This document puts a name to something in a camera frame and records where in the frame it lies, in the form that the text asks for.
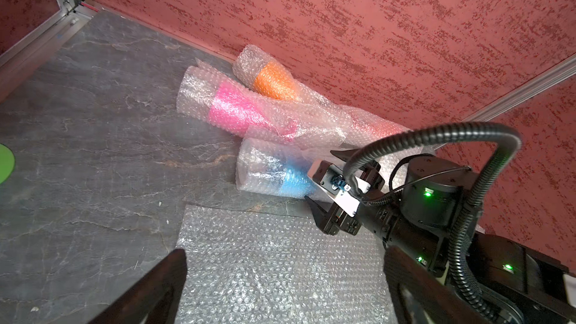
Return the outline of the blue glass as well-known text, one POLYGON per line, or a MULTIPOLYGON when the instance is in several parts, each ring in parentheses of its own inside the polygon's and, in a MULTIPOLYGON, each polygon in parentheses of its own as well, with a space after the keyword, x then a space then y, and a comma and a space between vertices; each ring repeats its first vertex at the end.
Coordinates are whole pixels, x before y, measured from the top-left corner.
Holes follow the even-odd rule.
POLYGON ((336 162, 327 148, 301 150, 295 146, 245 138, 236 163, 236 187, 256 194, 324 200, 323 191, 308 178, 308 171, 317 159, 336 162))

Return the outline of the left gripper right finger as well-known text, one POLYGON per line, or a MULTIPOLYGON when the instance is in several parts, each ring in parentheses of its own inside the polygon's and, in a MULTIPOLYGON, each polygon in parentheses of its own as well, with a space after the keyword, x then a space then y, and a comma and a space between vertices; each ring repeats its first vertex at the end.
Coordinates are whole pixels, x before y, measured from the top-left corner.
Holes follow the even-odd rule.
POLYGON ((398 247, 385 250, 384 273, 399 323, 486 323, 398 247))

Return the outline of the light green wine glass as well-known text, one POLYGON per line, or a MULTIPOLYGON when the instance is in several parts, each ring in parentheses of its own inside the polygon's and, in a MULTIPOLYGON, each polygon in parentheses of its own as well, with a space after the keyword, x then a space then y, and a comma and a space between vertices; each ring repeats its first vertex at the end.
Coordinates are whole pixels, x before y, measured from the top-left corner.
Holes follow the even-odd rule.
POLYGON ((0 145, 0 183, 5 182, 15 167, 14 153, 6 146, 0 145))

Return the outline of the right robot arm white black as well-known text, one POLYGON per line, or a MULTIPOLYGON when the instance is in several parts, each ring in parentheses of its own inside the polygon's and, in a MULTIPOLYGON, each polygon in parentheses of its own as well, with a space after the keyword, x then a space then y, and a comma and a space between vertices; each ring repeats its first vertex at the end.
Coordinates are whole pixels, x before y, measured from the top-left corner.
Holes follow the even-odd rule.
POLYGON ((484 199, 520 150, 519 133, 491 122, 441 124, 336 151, 338 167, 315 161, 307 175, 331 200, 309 199, 328 235, 372 232, 385 248, 385 279, 399 323, 573 323, 575 280, 559 260, 479 232, 484 199), (489 142, 480 172, 432 154, 400 160, 405 182, 380 175, 379 159, 418 147, 489 142))

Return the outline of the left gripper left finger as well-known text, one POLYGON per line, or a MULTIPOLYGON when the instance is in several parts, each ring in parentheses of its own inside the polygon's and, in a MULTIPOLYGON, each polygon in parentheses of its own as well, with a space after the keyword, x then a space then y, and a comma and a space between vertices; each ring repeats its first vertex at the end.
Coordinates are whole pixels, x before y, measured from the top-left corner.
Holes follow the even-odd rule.
POLYGON ((185 251, 173 250, 91 322, 174 323, 187 271, 185 251))

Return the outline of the clear bubble wrap sheet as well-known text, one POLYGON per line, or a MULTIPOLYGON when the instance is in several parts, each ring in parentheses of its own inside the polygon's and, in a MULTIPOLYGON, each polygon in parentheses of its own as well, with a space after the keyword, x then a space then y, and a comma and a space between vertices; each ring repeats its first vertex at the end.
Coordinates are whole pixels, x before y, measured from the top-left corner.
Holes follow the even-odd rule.
POLYGON ((189 205, 178 323, 395 323, 384 250, 367 230, 189 205))

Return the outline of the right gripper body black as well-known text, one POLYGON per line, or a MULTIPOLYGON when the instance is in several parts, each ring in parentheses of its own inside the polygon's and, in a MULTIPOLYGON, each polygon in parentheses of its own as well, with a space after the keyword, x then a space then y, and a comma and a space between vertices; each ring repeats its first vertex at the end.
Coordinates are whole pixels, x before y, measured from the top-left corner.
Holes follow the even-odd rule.
POLYGON ((377 172, 377 163, 365 166, 359 178, 361 189, 368 195, 367 201, 361 201, 355 217, 350 217, 331 200, 331 205, 325 209, 331 219, 339 227, 339 232, 356 235, 364 227, 382 242, 390 242, 392 229, 400 218, 398 195, 382 193, 384 180, 377 172))

